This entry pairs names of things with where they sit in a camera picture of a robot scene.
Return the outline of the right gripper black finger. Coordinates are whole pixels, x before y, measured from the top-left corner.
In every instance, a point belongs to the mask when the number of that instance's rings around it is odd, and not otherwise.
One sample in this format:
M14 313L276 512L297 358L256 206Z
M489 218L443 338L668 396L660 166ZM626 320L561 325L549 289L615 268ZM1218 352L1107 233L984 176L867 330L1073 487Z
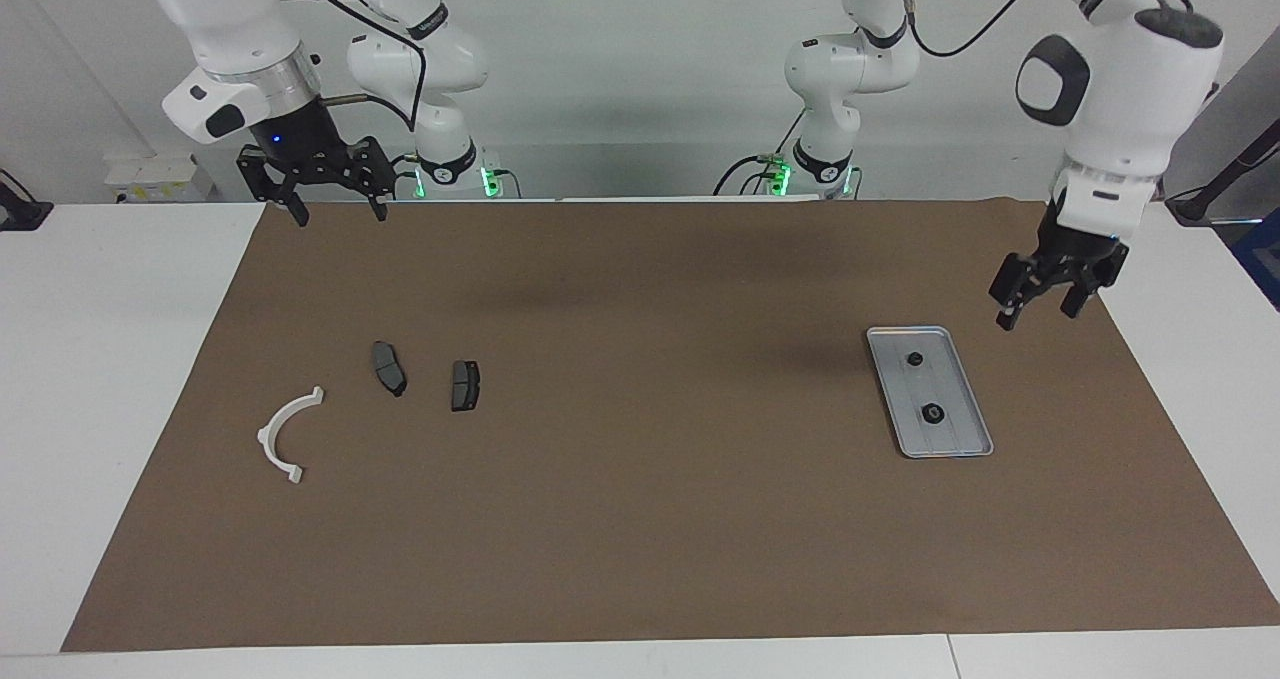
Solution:
M346 188L364 196L378 222L388 218L387 201L394 196L397 170L375 137L346 147Z
M236 164L253 199L287 210L297 224L308 224L308 209L296 192L301 165L271 158L259 146L242 146Z

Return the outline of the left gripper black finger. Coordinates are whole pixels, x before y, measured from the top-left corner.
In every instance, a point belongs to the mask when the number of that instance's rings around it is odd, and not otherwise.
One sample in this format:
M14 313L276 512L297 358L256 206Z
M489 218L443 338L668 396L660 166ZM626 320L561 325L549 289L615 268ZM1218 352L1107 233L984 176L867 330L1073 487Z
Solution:
M1014 331L1023 309L1036 297L1037 288L1036 263L1019 254L1009 254L989 286L989 296L1000 306L995 320L1002 331Z
M1115 259L1105 259L1097 263L1080 263L1070 270L1070 288L1068 290L1060 311L1068 318L1075 319L1083 307L1100 290L1114 286L1117 279L1119 265Z

